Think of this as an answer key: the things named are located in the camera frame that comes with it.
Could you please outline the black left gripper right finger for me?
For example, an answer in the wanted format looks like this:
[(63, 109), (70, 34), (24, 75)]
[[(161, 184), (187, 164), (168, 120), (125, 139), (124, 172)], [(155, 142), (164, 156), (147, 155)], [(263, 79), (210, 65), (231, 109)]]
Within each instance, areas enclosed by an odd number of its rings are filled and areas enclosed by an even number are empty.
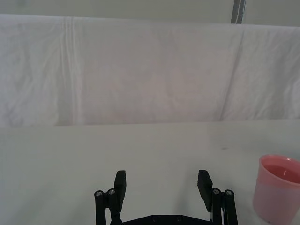
[(212, 225), (237, 225), (235, 194), (232, 190), (221, 191), (213, 187), (208, 171), (199, 170), (198, 189)]

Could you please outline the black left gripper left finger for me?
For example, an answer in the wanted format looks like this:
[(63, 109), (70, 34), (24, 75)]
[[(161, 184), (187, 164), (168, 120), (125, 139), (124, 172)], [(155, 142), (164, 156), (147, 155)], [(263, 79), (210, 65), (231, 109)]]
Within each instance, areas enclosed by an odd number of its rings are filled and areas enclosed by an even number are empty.
[(114, 188), (109, 189), (107, 192), (98, 190), (94, 193), (97, 225), (106, 225), (106, 209), (109, 209), (111, 214), (111, 225), (122, 224), (120, 212), (125, 198), (126, 187), (126, 171), (121, 170), (116, 173)]

